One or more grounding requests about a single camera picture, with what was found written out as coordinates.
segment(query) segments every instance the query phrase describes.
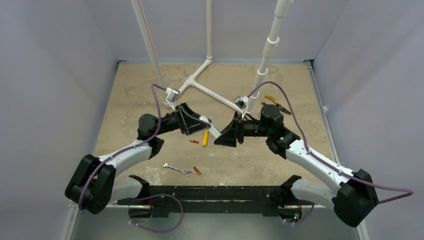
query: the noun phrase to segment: orange battery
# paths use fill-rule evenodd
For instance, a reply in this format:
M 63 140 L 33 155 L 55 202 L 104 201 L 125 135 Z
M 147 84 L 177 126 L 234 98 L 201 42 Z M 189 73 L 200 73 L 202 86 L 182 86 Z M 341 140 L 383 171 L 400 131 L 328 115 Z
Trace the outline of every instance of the orange battery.
M 197 172 L 197 174 L 199 174 L 199 175 L 202 174 L 197 167 L 194 166 L 193 169 Z

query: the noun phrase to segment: white pvc pipe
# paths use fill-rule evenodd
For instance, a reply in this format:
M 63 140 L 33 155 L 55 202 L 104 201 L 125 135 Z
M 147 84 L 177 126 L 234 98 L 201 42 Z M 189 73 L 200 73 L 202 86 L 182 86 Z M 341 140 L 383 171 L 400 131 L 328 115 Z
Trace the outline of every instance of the white pvc pipe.
M 191 75 L 187 78 L 187 80 L 184 81 L 182 86 L 178 89 L 179 90 L 179 96 L 181 93 L 186 90 L 189 86 L 192 86 L 193 83 L 195 83 L 197 76 L 209 65 L 211 64 L 211 61 L 206 59 L 202 65 Z
M 147 26 L 147 22 L 143 17 L 142 3 L 139 0 L 131 0 L 131 3 L 132 7 L 134 8 L 135 16 L 137 17 L 138 26 L 140 27 L 141 34 L 143 35 L 148 57 L 150 58 L 150 62 L 153 65 L 154 74 L 157 78 L 157 83 L 159 86 L 164 88 L 164 80 L 162 79 L 161 71 L 159 69 L 158 59 L 156 58 L 153 42 L 151 42 L 151 39 L 149 37 L 149 27 Z
M 204 92 L 205 94 L 207 94 L 207 95 L 211 96 L 212 98 L 220 101 L 221 103 L 227 105 L 228 107 L 236 110 L 237 112 L 239 112 L 239 113 L 242 112 L 242 110 L 234 102 L 225 99 L 224 97 L 222 97 L 222 96 L 218 95 L 217 93 L 215 93 L 214 91 L 209 90 L 208 88 L 200 85 L 199 83 L 194 82 L 193 87 L 199 89 L 200 91 Z
M 212 0 L 206 0 L 206 57 L 212 58 Z
M 278 38 L 281 25 L 283 23 L 283 17 L 287 14 L 289 6 L 293 3 L 293 0 L 278 0 L 275 6 L 275 17 L 272 22 L 271 31 L 269 37 L 266 39 L 265 46 L 263 47 L 262 60 L 260 61 L 259 69 L 256 72 L 252 90 L 255 89 L 259 84 L 264 81 L 265 76 L 268 73 L 268 63 L 273 56 L 274 49 L 276 48 L 280 39 Z M 252 112 L 252 108 L 255 105 L 259 96 L 259 91 L 255 91 L 249 99 L 247 105 L 247 113 Z

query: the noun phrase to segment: cable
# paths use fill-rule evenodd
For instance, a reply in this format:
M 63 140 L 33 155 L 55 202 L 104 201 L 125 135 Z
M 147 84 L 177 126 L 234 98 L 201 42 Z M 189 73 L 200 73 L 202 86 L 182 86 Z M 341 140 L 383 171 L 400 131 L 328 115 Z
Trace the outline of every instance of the cable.
M 98 165 L 98 166 L 94 169 L 94 171 L 91 173 L 90 177 L 88 177 L 87 182 L 85 183 L 84 187 L 82 188 L 81 195 L 79 196 L 79 200 L 78 200 L 78 208 L 79 208 L 80 210 L 84 210 L 84 208 L 83 208 L 83 198 L 84 198 L 84 195 L 86 194 L 87 188 L 89 187 L 89 185 L 90 185 L 91 181 L 93 180 L 94 176 L 96 176 L 97 172 L 98 172 L 98 171 L 99 171 L 99 170 L 103 167 L 103 165 L 105 165 L 107 162 L 109 162 L 110 160 L 112 160 L 112 159 L 113 159 L 113 158 L 115 158 L 116 156 L 118 156 L 118 155 L 120 155 L 120 154 L 122 154 L 122 153 L 124 153 L 124 152 L 126 152 L 126 151 L 128 151 L 128 150 L 131 150 L 131 149 L 134 149 L 134 148 L 138 148 L 138 147 L 140 147 L 140 146 L 142 146 L 142 145 L 144 145 L 144 144 L 148 143 L 150 140 L 152 140 L 154 137 L 156 137 L 156 135 L 158 135 L 159 130 L 161 129 L 161 108 L 160 108 L 160 106 L 159 106 L 158 96 L 156 96 L 156 92 L 155 92 L 154 87 L 156 87 L 156 88 L 158 88 L 158 89 L 161 89 L 161 90 L 164 90 L 164 91 L 166 91 L 166 89 L 165 89 L 164 87 L 161 87 L 161 86 L 156 85 L 156 84 L 152 84 L 152 85 L 151 85 L 151 92 L 153 93 L 154 101 L 156 102 L 156 108 L 157 108 L 157 118 L 159 119 L 159 121 L 157 122 L 157 128 L 156 128 L 156 131 L 155 131 L 155 132 L 153 133 L 153 135 L 152 135 L 151 137 L 149 137 L 147 140 L 145 140 L 145 141 L 143 141 L 143 142 L 141 142 L 141 143 L 139 143 L 139 144 L 137 144 L 137 145 L 135 145 L 135 146 L 128 146 L 128 147 L 126 147 L 126 148 L 123 148 L 123 149 L 121 149 L 121 150 L 119 150 L 119 151 L 115 152 L 112 156 L 109 156 L 108 158 L 106 158 L 104 161 L 102 161 L 102 162 L 101 162 L 101 163 L 100 163 L 100 164 L 99 164 L 99 165 Z
M 310 206 L 310 210 L 306 213 L 306 215 L 305 215 L 305 216 L 301 217 L 301 218 L 300 218 L 300 220 L 298 220 L 298 221 L 294 221 L 294 222 L 285 222 L 285 223 L 288 223 L 288 224 L 290 224 L 290 225 L 297 225 L 297 224 L 300 224 L 301 222 L 305 221 L 305 220 L 309 217 L 309 215 L 311 215 L 312 210 L 314 209 L 314 207 L 315 207 L 315 203 L 312 203 L 312 205 Z
M 150 227 L 147 227 L 147 226 L 140 225 L 140 224 L 133 221 L 133 219 L 131 218 L 131 215 L 130 215 L 130 211 L 128 211 L 128 218 L 129 218 L 128 224 L 131 223 L 131 224 L 134 224 L 135 226 L 142 228 L 144 230 L 147 230 L 147 231 L 150 231 L 150 232 L 153 232 L 153 233 L 160 233 L 160 234 L 169 233 L 172 230 L 178 228 L 178 226 L 183 221 L 184 211 L 183 211 L 183 205 L 181 205 L 181 202 L 176 197 L 169 195 L 169 194 L 156 194 L 156 195 L 152 195 L 152 196 L 148 196 L 148 197 L 144 197 L 144 198 L 135 198 L 135 199 L 132 199 L 132 200 L 134 200 L 134 201 L 144 201 L 144 200 L 153 199 L 153 198 L 161 197 L 161 196 L 165 196 L 165 197 L 169 197 L 169 198 L 174 199 L 176 201 L 176 203 L 179 205 L 179 208 L 181 209 L 181 216 L 180 216 L 178 222 L 173 227 L 171 227 L 169 229 L 165 229 L 165 230 L 159 230 L 159 229 L 153 229 L 153 228 L 150 228 Z
M 324 164 L 325 166 L 327 166 L 328 168 L 330 168 L 330 169 L 332 169 L 332 170 L 334 170 L 334 171 L 338 172 L 340 175 L 342 175 L 342 176 L 344 176 L 344 177 L 346 177 L 346 178 L 349 178 L 349 179 L 351 179 L 351 180 L 354 180 L 354 181 L 356 181 L 356 182 L 358 182 L 358 183 L 361 183 L 361 184 L 364 184 L 364 185 L 367 185 L 367 186 L 371 186 L 371 187 L 374 187 L 374 188 L 378 188 L 378 189 L 383 189 L 383 190 L 388 190 L 388 191 L 393 191 L 393 192 L 403 192 L 403 193 L 404 193 L 404 194 L 400 194 L 400 195 L 397 195 L 397 196 L 393 196 L 393 197 L 389 197 L 389 198 L 386 198 L 386 199 L 380 200 L 380 201 L 378 202 L 378 204 L 388 203 L 388 202 L 391 202 L 391 201 L 394 201 L 394 200 L 397 200 L 397 199 L 401 199 L 401 198 L 405 198 L 405 197 L 408 197 L 408 196 L 411 196 L 412 194 L 414 194 L 414 191 L 412 191 L 411 189 L 407 189 L 407 188 L 400 188 L 400 187 L 384 186 L 384 185 L 375 184 L 375 183 L 372 183 L 372 182 L 369 182 L 369 181 L 364 181 L 364 180 L 359 179 L 359 178 L 357 178 L 357 177 L 351 176 L 351 175 L 349 175 L 349 174 L 347 174 L 347 173 L 344 173 L 341 169 L 338 169 L 337 167 L 335 167 L 335 166 L 333 166 L 333 165 L 331 165 L 331 164 L 327 163 L 326 161 L 324 161 L 323 159 L 321 159 L 319 156 L 317 156 L 315 153 L 313 153 L 312 151 L 310 151 L 309 146 L 308 146 L 307 138 L 306 138 L 305 133 L 304 133 L 304 131 L 302 130 L 301 126 L 299 125 L 298 119 L 296 118 L 295 112 L 293 111 L 292 104 L 290 103 L 289 98 L 287 97 L 287 94 L 284 92 L 283 88 L 282 88 L 280 85 L 278 85 L 276 82 L 273 82 L 273 81 L 264 81 L 264 82 L 262 82 L 261 84 L 259 84 L 257 87 L 255 87 L 255 88 L 254 88 L 254 89 L 253 89 L 253 90 L 252 90 L 252 91 L 251 91 L 251 92 L 247 95 L 247 97 L 248 97 L 248 98 L 250 98 L 250 97 L 253 95 L 253 93 L 254 93 L 254 92 L 256 92 L 256 91 L 257 91 L 260 87 L 262 87 L 262 86 L 263 86 L 263 85 L 265 85 L 265 84 L 272 84 L 272 85 L 275 85 L 277 88 L 279 88 L 279 89 L 280 89 L 280 91 L 282 92 L 282 94 L 283 94 L 283 95 L 284 95 L 284 97 L 285 97 L 285 100 L 287 101 L 287 104 L 288 104 L 288 107 L 290 108 L 291 114 L 293 115 L 294 122 L 296 123 L 296 126 L 297 126 L 297 128 L 299 129 L 300 134 L 302 135 L 303 143 L 304 143 L 304 147 L 305 147 L 305 149 L 309 152 L 309 154 L 310 154 L 312 157 L 314 157 L 314 158 L 315 158 L 316 160 L 318 160 L 320 163 L 322 163 L 322 164 Z

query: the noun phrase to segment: yellow screwdriver handle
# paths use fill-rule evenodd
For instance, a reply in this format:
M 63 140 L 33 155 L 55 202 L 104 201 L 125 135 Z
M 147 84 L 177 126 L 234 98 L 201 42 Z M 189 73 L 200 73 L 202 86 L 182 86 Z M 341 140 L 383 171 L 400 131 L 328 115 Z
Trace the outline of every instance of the yellow screwdriver handle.
M 208 136 L 209 136 L 209 131 L 206 129 L 203 135 L 203 142 L 201 143 L 203 147 L 206 147 L 206 145 L 208 144 Z
M 265 95 L 265 98 L 271 100 L 274 104 L 278 104 L 278 101 L 270 95 Z

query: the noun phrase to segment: vertical pvc pipe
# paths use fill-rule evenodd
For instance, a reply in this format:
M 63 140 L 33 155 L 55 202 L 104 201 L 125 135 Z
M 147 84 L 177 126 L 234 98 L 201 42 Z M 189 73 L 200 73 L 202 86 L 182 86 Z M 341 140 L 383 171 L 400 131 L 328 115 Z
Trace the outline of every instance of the vertical pvc pipe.
M 212 0 L 206 0 L 206 57 L 212 58 Z
M 165 87 L 164 80 L 162 79 L 161 70 L 159 69 L 158 58 L 156 57 L 155 48 L 152 39 L 150 38 L 149 27 L 144 17 L 143 7 L 140 0 L 131 0 L 132 7 L 134 8 L 135 16 L 137 17 L 138 26 L 140 27 L 141 34 L 143 35 L 144 44 L 147 48 L 148 57 L 153 65 L 154 74 L 157 78 L 157 83 L 161 87 Z
M 261 84 L 264 81 L 265 76 L 267 75 L 268 63 L 270 62 L 270 59 L 273 56 L 274 49 L 279 41 L 278 35 L 281 29 L 281 25 L 283 23 L 283 17 L 287 14 L 287 10 L 292 3 L 293 0 L 278 0 L 277 5 L 275 6 L 275 17 L 272 22 L 269 37 L 266 39 L 265 46 L 263 47 L 262 60 L 260 61 L 259 69 L 256 72 L 252 89 L 256 88 L 259 84 Z M 252 108 L 258 99 L 258 95 L 259 91 L 256 91 L 249 98 L 249 102 L 247 105 L 248 113 L 252 112 Z

